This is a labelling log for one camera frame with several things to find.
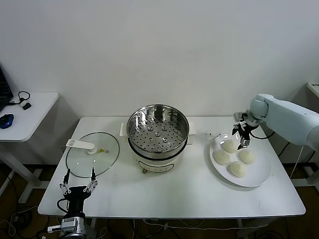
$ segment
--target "laptop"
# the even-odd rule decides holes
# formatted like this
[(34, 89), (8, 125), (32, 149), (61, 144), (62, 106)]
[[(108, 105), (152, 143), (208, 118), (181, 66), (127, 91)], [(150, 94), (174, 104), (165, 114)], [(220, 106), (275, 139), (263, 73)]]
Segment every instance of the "laptop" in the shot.
[(9, 103), (13, 98), (13, 94), (9, 88), (8, 83), (0, 68), (0, 111)]

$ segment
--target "glass lid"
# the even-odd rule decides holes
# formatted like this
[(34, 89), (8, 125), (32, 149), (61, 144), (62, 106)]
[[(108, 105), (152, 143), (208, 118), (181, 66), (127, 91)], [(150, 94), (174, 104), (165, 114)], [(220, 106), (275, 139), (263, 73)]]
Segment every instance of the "glass lid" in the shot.
[(75, 176), (89, 178), (93, 167), (95, 174), (100, 175), (110, 169), (119, 156), (119, 143), (109, 133), (90, 133), (79, 140), (94, 144), (96, 152), (90, 153), (83, 148), (70, 148), (66, 155), (66, 166)]

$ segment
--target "floor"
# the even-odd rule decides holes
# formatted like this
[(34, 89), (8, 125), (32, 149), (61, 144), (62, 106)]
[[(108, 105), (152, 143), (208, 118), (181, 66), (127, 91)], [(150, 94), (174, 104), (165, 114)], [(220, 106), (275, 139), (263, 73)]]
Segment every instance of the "floor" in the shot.
[[(0, 185), (6, 179), (6, 175), (9, 174), (10, 169), (5, 165), (0, 164)], [(50, 180), (54, 173), (55, 168), (48, 167), (44, 168), (43, 173), (40, 176), (41, 180)], [(290, 174), (292, 167), (287, 167), (286, 171)], [(294, 174), (294, 178), (303, 178), (305, 177), (305, 172), (301, 168)], [(13, 184), (16, 187), (16, 192), (18, 197), (23, 192), (26, 182), (17, 174), (15, 174), (12, 179)], [(297, 191), (307, 209), (307, 212), (303, 216), (299, 217), (288, 217), (280, 218), (268, 225), (265, 228), (259, 229), (255, 234), (249, 236), (250, 239), (317, 239), (319, 238), (319, 195), (317, 191), (312, 187), (307, 188), (297, 188)], [(28, 203), (26, 205), (18, 205), (18, 211), (23, 211), (27, 209), (25, 206), (37, 206), (39, 205), (41, 198), (44, 194), (44, 190), (34, 190), (30, 196)], [(0, 222), (2, 220), (10, 219), (11, 215), (15, 212), (16, 209), (16, 194), (13, 186), (8, 185), (4, 194), (0, 197)], [(36, 208), (30, 210), (31, 213), (28, 213), (25, 218), (20, 217), (18, 222), (21, 226), (21, 230), (17, 230), (17, 233), (12, 238), (22, 238), (30, 239), (37, 238), (36, 233), (47, 227), (47, 222), (49, 226), (57, 225), (58, 218), (56, 217), (45, 217), (37, 213)], [(184, 221), (191, 226), (198, 225), (201, 220), (188, 220)], [(95, 229), (100, 235), (100, 229), (102, 227), (107, 227), (107, 233), (103, 236), (104, 239), (130, 239), (133, 238), (133, 227), (132, 220), (121, 220), (121, 219), (111, 219), (111, 220), (97, 220)], [(153, 224), (165, 224), (165, 221), (150, 221)], [(183, 222), (179, 220), (170, 220), (170, 226), (174, 227), (185, 227)], [(205, 220), (200, 225), (201, 228), (231, 228), (238, 227), (236, 220)], [(0, 239), (10, 238), (7, 235), (7, 223), (3, 222), (0, 224)], [(152, 238), (152, 239), (206, 239), (206, 238), (216, 238), (216, 239), (235, 239), (236, 230), (228, 231), (216, 231), (216, 230), (187, 230), (187, 229), (167, 229), (160, 230), (161, 227), (155, 225), (147, 225), (141, 220), (135, 220), (135, 238)], [(48, 234), (40, 233), (38, 238), (41, 239), (42, 236), (46, 236), (48, 239), (58, 238), (58, 233)]]

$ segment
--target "stainless steel steamer basket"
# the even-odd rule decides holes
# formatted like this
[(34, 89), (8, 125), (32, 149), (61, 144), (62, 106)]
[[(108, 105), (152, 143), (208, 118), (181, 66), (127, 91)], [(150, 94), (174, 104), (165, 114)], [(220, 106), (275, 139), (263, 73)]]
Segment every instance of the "stainless steel steamer basket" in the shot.
[(165, 105), (145, 106), (131, 115), (127, 134), (131, 147), (141, 156), (166, 160), (187, 144), (189, 124), (177, 109)]

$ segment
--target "steamed bun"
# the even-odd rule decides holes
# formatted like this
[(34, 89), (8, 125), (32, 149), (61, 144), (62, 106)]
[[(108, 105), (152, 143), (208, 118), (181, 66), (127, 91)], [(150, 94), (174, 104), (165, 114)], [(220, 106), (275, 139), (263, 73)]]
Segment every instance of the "steamed bun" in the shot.
[(213, 157), (216, 160), (216, 162), (221, 165), (225, 165), (230, 162), (229, 154), (226, 153), (224, 150), (215, 151), (213, 153)]
[(229, 165), (230, 172), (238, 177), (242, 178), (246, 175), (246, 168), (241, 162), (233, 162)]
[(254, 155), (254, 153), (249, 150), (243, 150), (239, 152), (238, 156), (241, 161), (247, 164), (252, 164), (256, 160), (256, 156)]
[(234, 153), (237, 150), (237, 146), (232, 139), (226, 140), (223, 144), (221, 144), (221, 148), (228, 153)]

